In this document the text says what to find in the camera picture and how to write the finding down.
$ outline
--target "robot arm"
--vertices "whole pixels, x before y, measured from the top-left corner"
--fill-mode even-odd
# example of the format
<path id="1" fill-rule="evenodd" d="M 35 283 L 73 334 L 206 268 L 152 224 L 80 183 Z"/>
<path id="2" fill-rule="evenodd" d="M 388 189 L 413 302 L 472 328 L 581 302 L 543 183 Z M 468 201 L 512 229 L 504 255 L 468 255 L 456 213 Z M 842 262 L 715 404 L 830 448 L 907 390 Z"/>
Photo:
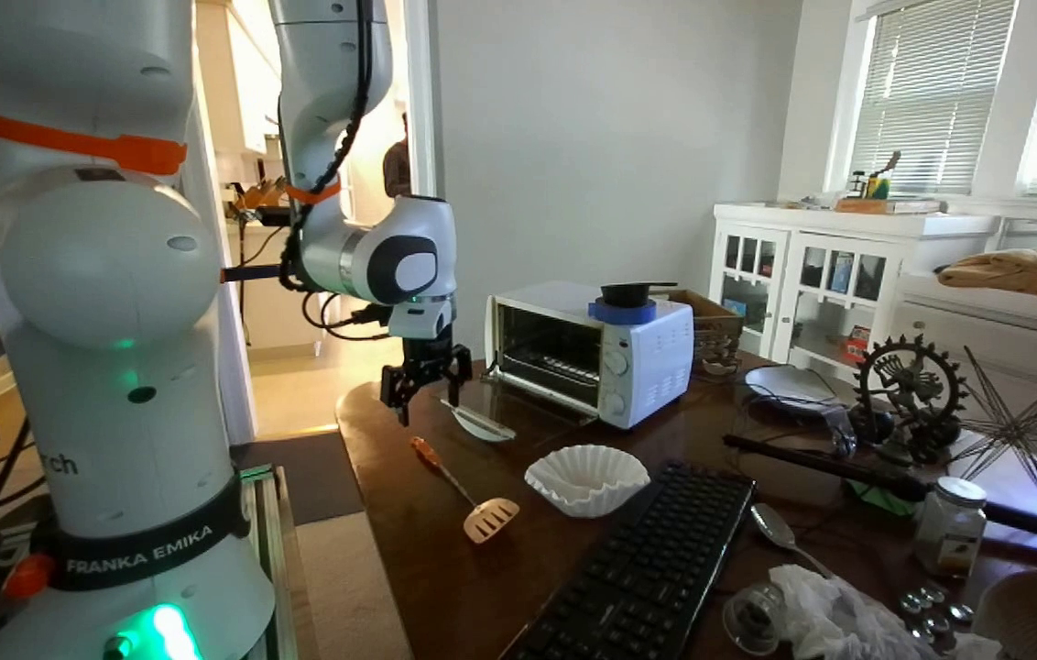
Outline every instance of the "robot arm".
<path id="1" fill-rule="evenodd" d="M 402 362 L 383 370 L 383 401 L 399 407 L 446 377 L 446 401 L 468 377 L 456 324 L 456 218 L 441 197 L 397 197 L 397 209 L 357 229 L 342 218 L 329 179 L 360 135 L 363 114 L 386 95 L 388 42 L 383 0 L 272 0 L 281 52 L 281 142 L 298 220 L 281 283 L 347 295 L 402 340 Z"/>

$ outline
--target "table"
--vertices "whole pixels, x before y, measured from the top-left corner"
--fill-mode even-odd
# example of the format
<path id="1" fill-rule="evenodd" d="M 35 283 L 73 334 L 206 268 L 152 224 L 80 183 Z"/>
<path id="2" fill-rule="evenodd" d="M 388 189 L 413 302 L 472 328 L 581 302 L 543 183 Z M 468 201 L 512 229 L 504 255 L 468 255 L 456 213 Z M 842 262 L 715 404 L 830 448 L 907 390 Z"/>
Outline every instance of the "table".
<path id="1" fill-rule="evenodd" d="M 397 411 L 379 404 L 379 387 L 352 390 L 336 411 L 383 566 L 417 660 L 499 656 L 572 575 L 595 539 L 600 539 L 610 520 L 572 520 L 526 484 L 526 471 L 535 459 L 568 445 L 611 445 L 634 453 L 649 471 L 680 459 L 746 472 L 757 481 L 759 498 L 775 504 L 792 520 L 799 542 L 865 594 L 897 603 L 907 591 L 928 583 L 910 555 L 910 520 L 857 506 L 842 497 L 837 476 L 737 456 L 724 445 L 727 432 L 759 440 L 825 432 L 818 421 L 796 421 L 748 404 L 733 377 L 715 383 L 695 373 L 680 404 L 631 432 L 600 421 L 586 426 L 581 416 L 499 383 L 468 383 L 461 404 L 512 426 L 512 445 L 472 440 L 457 429 L 441 398 L 436 387 L 413 398 L 410 429 L 399 426 Z M 504 539 L 472 546 L 461 537 L 468 506 L 410 456 L 410 432 L 436 445 L 446 471 L 457 472 L 478 498 L 507 497 L 526 506 Z M 766 580 L 775 566 L 792 563 L 792 555 L 746 528 L 693 636 L 693 656 L 746 656 L 727 637 L 720 609 L 742 588 Z M 987 583 L 1029 566 L 1037 566 L 1037 559 L 993 559 L 987 546 L 963 598 L 976 598 Z"/>

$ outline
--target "floor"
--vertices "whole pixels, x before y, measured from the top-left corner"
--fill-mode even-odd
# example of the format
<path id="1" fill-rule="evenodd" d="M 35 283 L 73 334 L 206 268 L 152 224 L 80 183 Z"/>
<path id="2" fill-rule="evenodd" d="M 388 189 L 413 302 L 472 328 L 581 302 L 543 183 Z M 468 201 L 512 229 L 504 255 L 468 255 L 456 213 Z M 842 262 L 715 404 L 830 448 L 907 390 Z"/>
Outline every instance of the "floor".
<path id="1" fill-rule="evenodd" d="M 292 349 L 253 349 L 256 440 L 292 440 L 336 429 L 336 404 L 352 387 L 379 383 L 383 362 L 397 362 L 397 340 L 323 340 Z M 0 456 L 22 421 L 18 398 L 0 398 Z M 4 493 L 40 476 L 35 453 L 22 456 Z M 314 651 L 301 660 L 402 660 L 406 636 L 379 563 L 366 513 L 298 525 L 298 555 L 312 609 Z"/>

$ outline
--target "black keyboard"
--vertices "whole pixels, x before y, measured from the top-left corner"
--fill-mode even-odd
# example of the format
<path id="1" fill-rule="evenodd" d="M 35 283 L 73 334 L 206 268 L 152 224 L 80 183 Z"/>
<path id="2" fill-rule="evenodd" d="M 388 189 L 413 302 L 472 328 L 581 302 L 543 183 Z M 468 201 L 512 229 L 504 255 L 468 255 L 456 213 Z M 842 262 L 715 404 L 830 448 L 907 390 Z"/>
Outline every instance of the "black keyboard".
<path id="1" fill-rule="evenodd" d="M 753 481 L 662 462 L 507 656 L 683 656 L 748 506 Z"/>

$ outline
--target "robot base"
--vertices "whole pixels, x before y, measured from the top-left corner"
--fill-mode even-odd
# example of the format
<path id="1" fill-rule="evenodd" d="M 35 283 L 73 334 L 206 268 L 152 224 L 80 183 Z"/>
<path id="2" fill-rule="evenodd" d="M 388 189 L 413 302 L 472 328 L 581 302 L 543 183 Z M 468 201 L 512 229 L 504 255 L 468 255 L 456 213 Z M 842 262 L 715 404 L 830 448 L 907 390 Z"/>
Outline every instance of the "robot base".
<path id="1" fill-rule="evenodd" d="M 250 539 L 223 539 L 203 559 L 110 591 L 43 591 L 11 609 L 0 660 L 116 656 L 116 660 L 275 660 L 298 656 L 286 583 L 286 481 L 244 472 Z"/>

